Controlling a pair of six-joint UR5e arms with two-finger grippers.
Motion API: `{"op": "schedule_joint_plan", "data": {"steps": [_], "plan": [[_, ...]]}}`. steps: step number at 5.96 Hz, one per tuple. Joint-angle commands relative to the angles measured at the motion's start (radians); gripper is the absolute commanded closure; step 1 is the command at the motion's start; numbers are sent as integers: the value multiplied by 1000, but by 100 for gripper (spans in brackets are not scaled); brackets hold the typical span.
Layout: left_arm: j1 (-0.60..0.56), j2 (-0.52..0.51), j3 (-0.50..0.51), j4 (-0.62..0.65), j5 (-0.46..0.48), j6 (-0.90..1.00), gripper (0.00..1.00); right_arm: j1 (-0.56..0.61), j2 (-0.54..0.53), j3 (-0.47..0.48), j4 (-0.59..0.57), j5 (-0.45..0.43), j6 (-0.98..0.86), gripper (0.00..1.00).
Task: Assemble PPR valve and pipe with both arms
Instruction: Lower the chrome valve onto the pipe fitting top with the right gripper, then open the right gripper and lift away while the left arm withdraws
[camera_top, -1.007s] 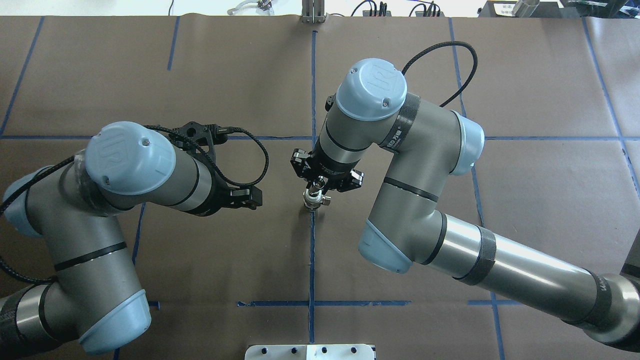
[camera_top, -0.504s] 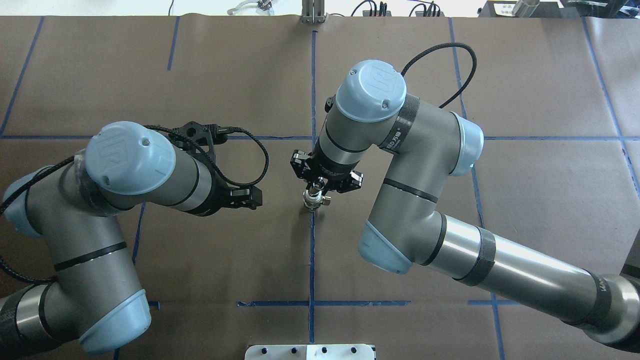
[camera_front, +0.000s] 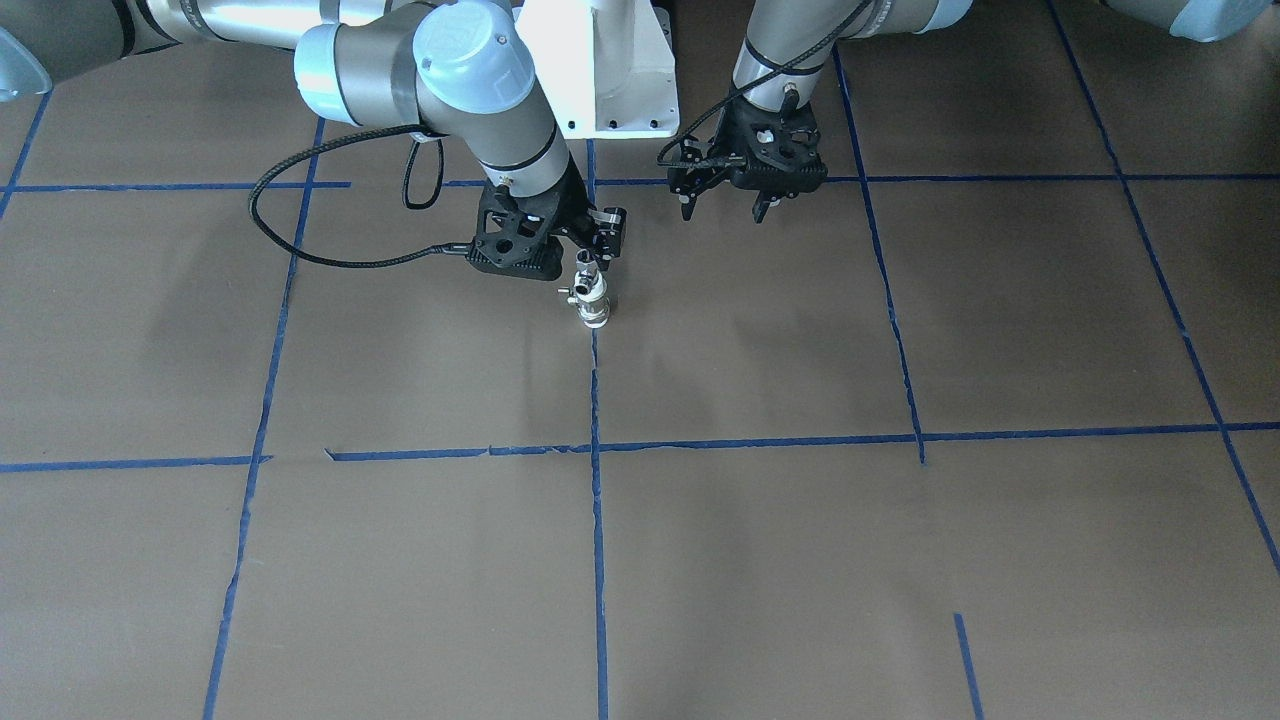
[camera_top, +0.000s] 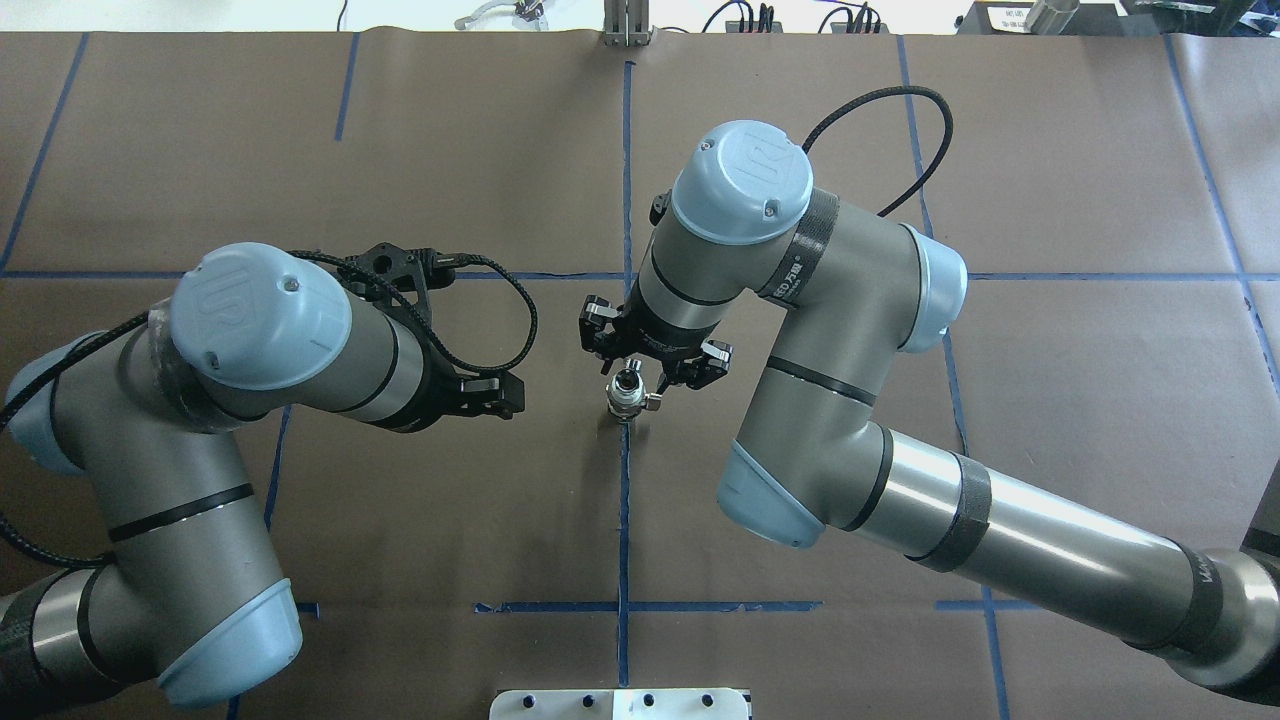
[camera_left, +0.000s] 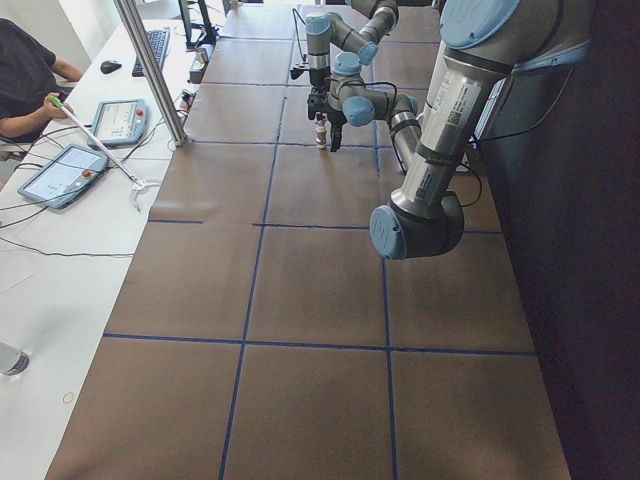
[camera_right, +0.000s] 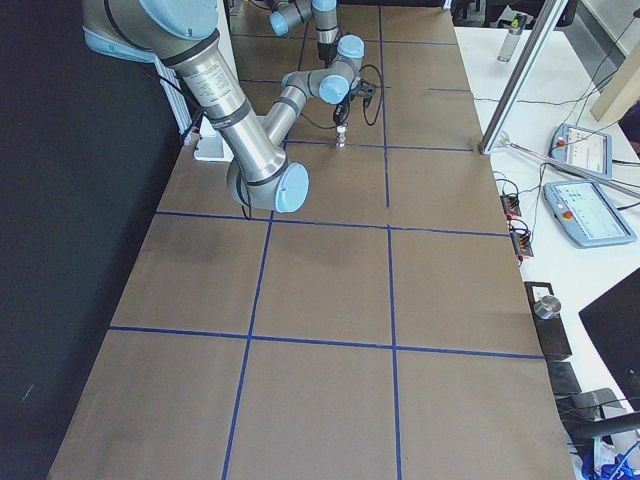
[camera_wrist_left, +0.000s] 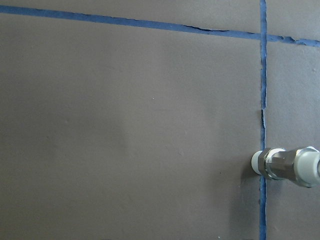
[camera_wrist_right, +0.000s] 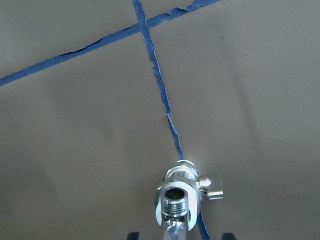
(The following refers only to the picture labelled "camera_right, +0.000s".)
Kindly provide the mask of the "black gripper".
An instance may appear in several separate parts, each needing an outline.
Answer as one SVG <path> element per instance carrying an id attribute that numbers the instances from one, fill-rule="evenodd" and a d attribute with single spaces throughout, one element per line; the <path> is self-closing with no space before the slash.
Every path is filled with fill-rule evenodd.
<path id="1" fill-rule="evenodd" d="M 349 117 L 349 102 L 342 101 L 335 106 L 333 121 L 335 124 L 345 124 Z"/>

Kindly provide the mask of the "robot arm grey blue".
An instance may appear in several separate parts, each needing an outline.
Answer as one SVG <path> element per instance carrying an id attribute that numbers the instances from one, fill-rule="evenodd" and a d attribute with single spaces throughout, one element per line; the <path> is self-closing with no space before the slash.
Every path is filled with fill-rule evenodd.
<path id="1" fill-rule="evenodd" d="M 277 35 L 314 19 L 325 66 L 286 74 L 263 118 L 219 50 L 216 2 L 85 1 L 82 9 L 92 51 L 140 63 L 160 60 L 181 76 L 233 154 L 227 187 L 237 203 L 278 213 L 301 208 L 309 175 L 280 145 L 310 99 L 338 105 L 354 93 L 365 56 L 360 37 L 340 35 L 336 2 L 291 1 L 271 13 Z"/>
<path id="2" fill-rule="evenodd" d="M 333 0 L 268 1 L 269 23 L 276 36 L 294 27 L 313 23 L 319 59 L 328 67 L 337 55 L 340 36 L 337 2 Z"/>

